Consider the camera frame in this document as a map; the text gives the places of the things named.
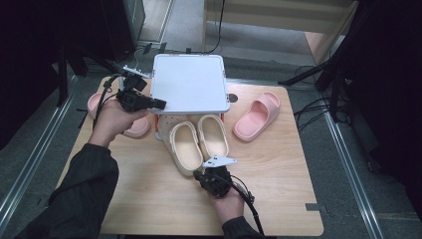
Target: person's left hand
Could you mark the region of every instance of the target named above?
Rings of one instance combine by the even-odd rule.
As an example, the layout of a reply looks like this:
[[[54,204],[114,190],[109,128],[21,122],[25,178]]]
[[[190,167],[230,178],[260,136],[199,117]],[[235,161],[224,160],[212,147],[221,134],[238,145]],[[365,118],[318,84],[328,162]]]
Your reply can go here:
[[[88,143],[108,147],[116,135],[123,133],[135,120],[144,118],[148,114],[148,110],[128,113],[121,107],[118,100],[109,100],[103,105]]]

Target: cream slipper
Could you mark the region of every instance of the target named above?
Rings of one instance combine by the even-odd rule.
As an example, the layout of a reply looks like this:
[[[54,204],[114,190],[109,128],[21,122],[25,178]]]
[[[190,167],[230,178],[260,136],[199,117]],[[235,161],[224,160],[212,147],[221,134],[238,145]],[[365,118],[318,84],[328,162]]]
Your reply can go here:
[[[229,154],[226,129],[219,117],[216,115],[192,115],[189,116],[189,120],[196,125],[199,145],[205,160],[215,155],[227,156]]]
[[[202,166],[203,156],[192,122],[186,116],[160,116],[158,133],[179,171],[185,176],[193,176],[193,171]]]

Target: gray floor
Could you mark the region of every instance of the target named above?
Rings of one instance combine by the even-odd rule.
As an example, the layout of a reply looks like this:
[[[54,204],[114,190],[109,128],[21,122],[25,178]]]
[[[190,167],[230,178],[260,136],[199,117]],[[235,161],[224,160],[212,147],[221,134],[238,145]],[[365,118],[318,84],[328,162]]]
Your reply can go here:
[[[186,48],[191,48],[192,51],[199,51],[202,9],[203,1],[174,0],[168,23],[157,42],[167,42],[167,50],[183,52]],[[213,43],[217,39],[215,26],[213,22],[208,23],[207,50],[214,48]],[[220,47],[216,49],[215,54],[224,57],[226,75],[231,82],[276,86],[277,80],[286,80],[292,77],[296,70],[306,69],[299,68],[300,66],[314,64],[302,32],[223,24],[221,36]],[[152,59],[153,54],[139,56],[138,66],[144,72],[150,72]],[[135,61],[127,59],[127,63],[134,65]],[[47,145],[47,150],[41,155],[38,170],[25,194],[21,195],[22,199],[13,216],[9,218],[2,238],[12,238],[12,235],[45,207],[49,193],[55,188],[57,178],[67,160],[66,156],[59,155],[69,155],[73,144],[65,142],[75,141],[79,133],[78,125],[84,118],[84,113],[77,112],[76,109],[86,107],[87,99],[97,89],[105,74],[105,70],[90,66],[89,75],[76,81],[74,99],[66,117],[56,129],[54,139]],[[319,93],[309,84],[300,83],[288,90],[294,112],[320,98]],[[13,140],[0,151],[0,173],[4,178],[0,182],[1,198],[4,198],[11,188],[32,148],[37,146],[38,138],[42,136],[50,117],[54,114],[56,100],[57,92],[54,92],[23,125]],[[304,115],[301,122],[306,122],[315,114]],[[421,222],[415,215],[402,185],[388,175],[369,172],[366,167],[366,155],[354,135],[352,126],[339,123],[336,127],[339,128],[338,133],[346,145],[349,159],[362,184],[363,195],[368,198],[376,222],[379,223],[381,235],[371,236],[370,227],[365,224],[359,200],[356,198],[356,195],[362,195],[362,192],[356,194],[352,190],[350,182],[355,179],[350,178],[347,173],[347,161],[339,150],[341,145],[333,138],[329,118],[322,117],[300,132],[324,226],[324,232],[318,238],[422,238]],[[101,238],[117,236],[102,235]]]

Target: pink slipper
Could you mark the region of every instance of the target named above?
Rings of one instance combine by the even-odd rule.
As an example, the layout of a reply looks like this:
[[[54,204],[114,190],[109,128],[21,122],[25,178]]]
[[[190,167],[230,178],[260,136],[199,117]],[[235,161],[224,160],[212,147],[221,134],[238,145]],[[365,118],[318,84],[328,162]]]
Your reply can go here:
[[[279,98],[270,92],[262,93],[251,108],[236,122],[233,133],[244,141],[252,141],[273,122],[280,112]]]
[[[105,100],[108,99],[109,96],[111,96],[111,94],[106,93]],[[101,97],[102,97],[101,93],[95,93],[88,100],[88,115],[90,115],[91,119],[96,118],[97,108],[99,106]],[[149,129],[148,119],[141,118],[141,119],[135,120],[133,122],[133,125],[129,129],[123,132],[123,135],[132,137],[132,138],[138,138],[144,135],[148,131],[148,129]]]

